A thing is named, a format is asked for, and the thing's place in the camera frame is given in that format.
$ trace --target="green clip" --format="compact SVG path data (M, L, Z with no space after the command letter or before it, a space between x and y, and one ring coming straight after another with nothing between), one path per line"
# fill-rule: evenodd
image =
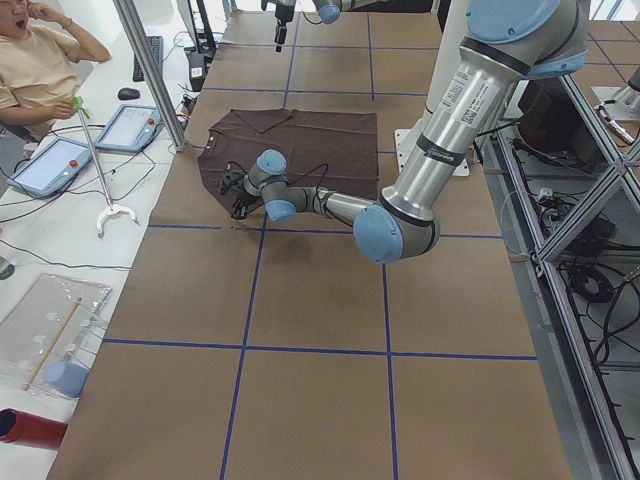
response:
M89 113L87 113L87 111L83 107L84 100L82 100L82 97L71 97L71 103L73 103L73 108L75 108L78 112L82 112L84 113L85 117L90 118Z

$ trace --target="man's arm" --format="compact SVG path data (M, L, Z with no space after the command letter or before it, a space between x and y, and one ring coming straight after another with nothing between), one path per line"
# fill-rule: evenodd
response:
M53 119L67 119L75 113L70 98L46 107L7 107L0 109L0 122L7 125L37 125Z
M29 15L37 20L59 24L80 44L78 60L106 62L111 58L109 50L88 31L76 24L71 18L63 15L54 8L40 2L29 3Z

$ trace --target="brown cloth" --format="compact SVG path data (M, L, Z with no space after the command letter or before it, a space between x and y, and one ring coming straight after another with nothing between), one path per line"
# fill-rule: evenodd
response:
M287 159L289 183L316 186L321 182L321 186L341 193L372 200L377 196L375 113L229 111L209 129L209 140L198 157L202 183L229 213L233 212L235 194L220 194L223 170L233 162L249 170L268 149L279 151ZM329 165L324 178L324 169L313 170L323 163Z

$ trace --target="t-shirt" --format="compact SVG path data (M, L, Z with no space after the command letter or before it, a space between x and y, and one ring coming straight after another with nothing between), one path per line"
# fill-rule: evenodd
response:
M42 107L68 98L80 88L69 62L78 62L78 41L44 25L29 27L27 38L0 35L0 108ZM55 120L26 127L36 138Z

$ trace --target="wooden stick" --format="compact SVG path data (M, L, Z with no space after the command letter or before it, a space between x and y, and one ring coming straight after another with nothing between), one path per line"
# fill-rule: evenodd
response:
M49 343L49 346L47 347L47 350L42 354L42 358L40 359L40 361L38 362L38 364L34 368L33 372L31 372L31 375L29 376L27 381L22 385L22 390L25 390L25 391L29 390L29 387L31 387L31 384L33 383L33 381L38 376L38 373L40 373L40 370L42 369L42 365L44 365L44 362L47 361L47 358L49 357L49 354L51 353L51 350L53 350L53 347L55 347L56 343L58 343L58 340L60 339L60 336L62 335L62 332L64 332L64 329L67 328L67 325L71 321L71 317L73 317L73 315L76 313L76 310L80 306L80 303L82 303L82 297L76 298L76 301L74 302L73 306L71 307L71 310L69 310L69 313L67 313L67 316L64 317L64 320L62 321L62 324L60 324L60 327L58 327L58 331L56 332L56 334L51 339L51 342Z

